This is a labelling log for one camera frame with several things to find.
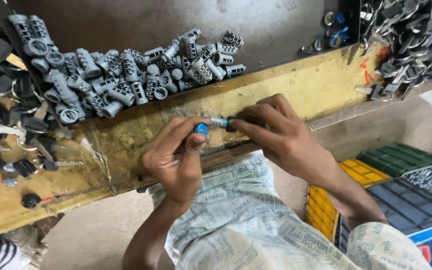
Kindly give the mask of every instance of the green plastic crate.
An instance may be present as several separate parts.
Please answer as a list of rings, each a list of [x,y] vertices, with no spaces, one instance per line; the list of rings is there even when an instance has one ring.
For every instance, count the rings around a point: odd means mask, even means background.
[[[361,152],[357,159],[392,177],[432,167],[432,153],[401,143]]]

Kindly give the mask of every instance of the orange paint mark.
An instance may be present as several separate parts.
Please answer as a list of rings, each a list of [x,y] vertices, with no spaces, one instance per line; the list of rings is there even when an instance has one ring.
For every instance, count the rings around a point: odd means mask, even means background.
[[[389,59],[389,48],[382,47],[379,53],[376,53],[376,57],[379,58],[380,61],[386,62]]]
[[[360,67],[362,67],[364,69],[364,79],[366,80],[366,85],[365,86],[368,86],[369,83],[371,83],[372,80],[373,80],[373,77],[371,77],[371,75],[369,74],[367,66],[366,66],[366,62],[368,62],[368,61],[369,61],[369,58],[366,58],[363,61],[363,63],[361,63],[361,65],[359,65]]]
[[[49,200],[51,200],[51,199],[53,199],[53,198],[54,198],[53,196],[51,196],[51,197],[46,197],[46,198],[42,198],[41,201],[42,201],[42,202],[45,202],[45,201],[49,201]]]

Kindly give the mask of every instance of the yellow plastic crate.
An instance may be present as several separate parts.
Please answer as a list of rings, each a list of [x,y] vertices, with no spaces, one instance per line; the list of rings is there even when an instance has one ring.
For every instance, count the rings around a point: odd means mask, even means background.
[[[338,165],[364,188],[371,187],[390,178],[389,175],[357,159],[338,162]],[[314,185],[308,185],[305,222],[320,231],[329,241],[334,243],[338,218],[339,212],[331,204],[326,191]]]

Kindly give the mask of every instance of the person's right hand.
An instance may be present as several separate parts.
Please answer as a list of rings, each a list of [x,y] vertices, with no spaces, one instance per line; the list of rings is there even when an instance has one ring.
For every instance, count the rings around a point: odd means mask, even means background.
[[[238,116],[241,119],[230,120],[230,125],[255,141],[264,156],[280,168],[324,189],[338,184],[333,179],[341,169],[333,155],[316,141],[284,95],[264,98]],[[243,120],[254,117],[271,130]]]

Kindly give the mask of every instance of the white cloth with blue print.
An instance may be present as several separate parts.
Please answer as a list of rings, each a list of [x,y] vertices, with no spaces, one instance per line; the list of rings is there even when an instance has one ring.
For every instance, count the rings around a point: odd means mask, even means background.
[[[155,207],[166,194],[161,184],[148,192]],[[410,239],[378,222],[355,228],[342,254],[279,199],[262,151],[203,170],[165,249],[176,269],[432,269]]]

